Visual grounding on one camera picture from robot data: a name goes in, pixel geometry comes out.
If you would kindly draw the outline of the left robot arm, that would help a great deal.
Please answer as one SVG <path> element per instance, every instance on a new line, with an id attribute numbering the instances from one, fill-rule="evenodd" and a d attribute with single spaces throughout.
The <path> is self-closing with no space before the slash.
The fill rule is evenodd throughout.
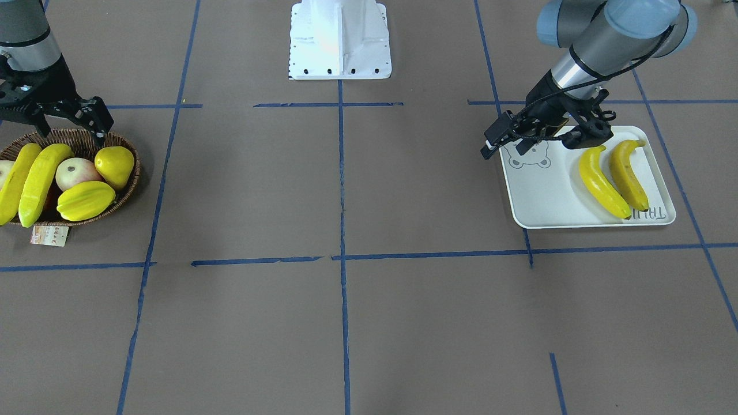
<path id="1" fill-rule="evenodd" d="M 548 140 L 590 149 L 612 137 L 605 84 L 650 58 L 672 55 L 698 31 L 698 15 L 681 1 L 551 1 L 537 19 L 543 43 L 562 57 L 528 92 L 519 113 L 505 111 L 485 131 L 490 159 L 504 145 L 520 155 Z"/>

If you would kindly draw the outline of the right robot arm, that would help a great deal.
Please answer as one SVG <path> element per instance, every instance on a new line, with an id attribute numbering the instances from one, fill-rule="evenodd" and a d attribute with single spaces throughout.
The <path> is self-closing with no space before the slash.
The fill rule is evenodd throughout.
<path id="1" fill-rule="evenodd" d="M 47 116 L 86 129 L 102 147 L 114 120 L 103 99 L 77 94 L 42 1 L 1 2 L 1 119 L 47 137 Z"/>

